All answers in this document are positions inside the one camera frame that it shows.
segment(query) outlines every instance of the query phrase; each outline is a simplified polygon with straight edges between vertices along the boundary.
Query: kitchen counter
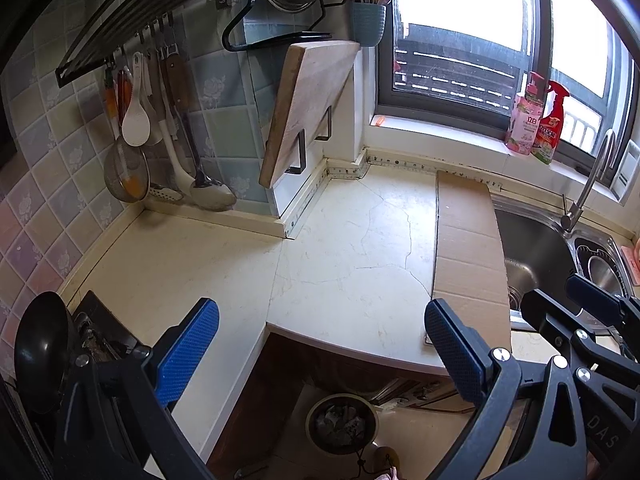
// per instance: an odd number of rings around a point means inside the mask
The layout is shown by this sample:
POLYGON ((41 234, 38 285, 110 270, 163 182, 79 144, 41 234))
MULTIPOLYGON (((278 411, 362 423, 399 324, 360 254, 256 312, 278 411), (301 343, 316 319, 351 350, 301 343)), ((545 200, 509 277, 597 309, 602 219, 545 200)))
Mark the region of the kitchen counter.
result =
MULTIPOLYGON (((435 176, 372 166, 362 180, 332 180, 312 207, 296 240, 145 211, 72 299, 71 309, 94 291, 148 345, 200 297, 216 301, 220 328, 174 409, 203 460, 269 332, 446 374, 422 322, 433 285, 435 176)), ((513 332, 512 346, 520 359, 555 353, 532 333, 513 332)))

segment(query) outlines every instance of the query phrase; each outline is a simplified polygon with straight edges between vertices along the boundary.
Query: blue gripper pad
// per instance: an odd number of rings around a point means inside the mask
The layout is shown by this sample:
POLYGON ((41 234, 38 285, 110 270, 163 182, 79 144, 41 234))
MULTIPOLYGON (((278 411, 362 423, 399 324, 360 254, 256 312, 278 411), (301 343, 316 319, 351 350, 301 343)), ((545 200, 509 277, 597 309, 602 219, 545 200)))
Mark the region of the blue gripper pad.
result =
POLYGON ((493 364, 489 347, 478 332, 465 326, 444 300, 424 311, 424 328, 453 379, 460 396, 476 408, 488 395, 493 364))
POLYGON ((575 301, 604 326, 616 326, 622 322, 618 298, 579 274, 567 278, 564 291, 570 300, 575 301))
POLYGON ((216 303, 201 298, 180 325, 169 328, 156 343, 151 364, 161 406, 180 399, 219 323, 216 303))

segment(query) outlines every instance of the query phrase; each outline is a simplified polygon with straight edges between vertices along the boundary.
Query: hanging utensil rack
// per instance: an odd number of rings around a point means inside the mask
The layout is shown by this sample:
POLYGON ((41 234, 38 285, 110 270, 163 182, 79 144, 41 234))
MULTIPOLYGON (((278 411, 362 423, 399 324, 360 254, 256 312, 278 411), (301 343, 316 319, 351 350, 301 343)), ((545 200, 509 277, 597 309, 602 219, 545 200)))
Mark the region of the hanging utensil rack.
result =
POLYGON ((251 11, 254 6, 255 0, 247 0, 246 4, 238 14, 229 22, 225 30, 222 33, 222 46, 229 52, 243 52, 249 50, 256 50, 258 48, 269 48, 272 46, 278 46, 283 44, 303 43, 306 41, 324 41, 330 40, 332 35, 329 32, 314 32, 314 28, 324 20, 326 16, 326 9, 328 7, 340 7, 343 6, 348 0, 342 0, 336 4, 326 4, 324 0, 317 0, 320 5, 320 17, 312 23, 309 30, 302 32, 292 32, 290 34, 283 34, 281 36, 274 36, 273 38, 267 38, 266 40, 256 41, 255 43, 244 44, 232 44, 229 40, 231 32, 242 21, 242 19, 251 11))
MULTIPOLYGON (((154 22, 162 25, 165 16, 187 0, 124 0, 113 11, 118 0, 105 0, 92 14, 69 47, 56 69, 62 88, 103 65, 114 63, 114 52, 136 35, 144 41, 143 31, 154 22)), ((227 6, 228 0, 216 0, 227 6)))

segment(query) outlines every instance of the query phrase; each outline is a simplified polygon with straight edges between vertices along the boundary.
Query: utensil holder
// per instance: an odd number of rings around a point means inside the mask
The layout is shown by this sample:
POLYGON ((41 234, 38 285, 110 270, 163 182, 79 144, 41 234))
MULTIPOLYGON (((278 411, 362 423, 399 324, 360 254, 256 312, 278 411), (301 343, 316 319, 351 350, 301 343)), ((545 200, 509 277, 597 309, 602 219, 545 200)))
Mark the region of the utensil holder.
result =
POLYGON ((353 36, 361 46, 378 46, 385 32, 386 7, 378 4, 353 4, 353 36))

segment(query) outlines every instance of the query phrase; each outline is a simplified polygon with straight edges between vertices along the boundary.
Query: window sill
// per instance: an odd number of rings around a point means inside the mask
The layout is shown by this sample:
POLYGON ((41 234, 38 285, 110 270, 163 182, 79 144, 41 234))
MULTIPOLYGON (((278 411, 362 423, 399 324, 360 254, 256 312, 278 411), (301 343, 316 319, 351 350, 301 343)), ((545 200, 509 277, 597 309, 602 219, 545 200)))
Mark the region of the window sill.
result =
MULTIPOLYGON (((564 194, 571 200, 578 199, 587 181, 587 177, 564 164, 553 161, 546 165, 532 155, 512 152, 500 140, 450 126, 376 115, 365 135, 366 145, 372 148, 463 164, 564 194)), ((622 205, 609 188, 596 182, 586 205, 601 210, 613 204, 622 205)))

